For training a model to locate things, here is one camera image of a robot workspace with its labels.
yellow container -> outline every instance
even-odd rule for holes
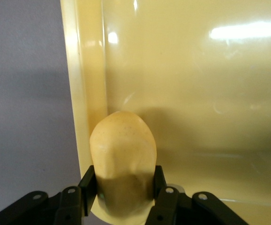
[[[132,111],[168,183],[271,224],[271,1],[61,5],[81,175],[95,125]]]

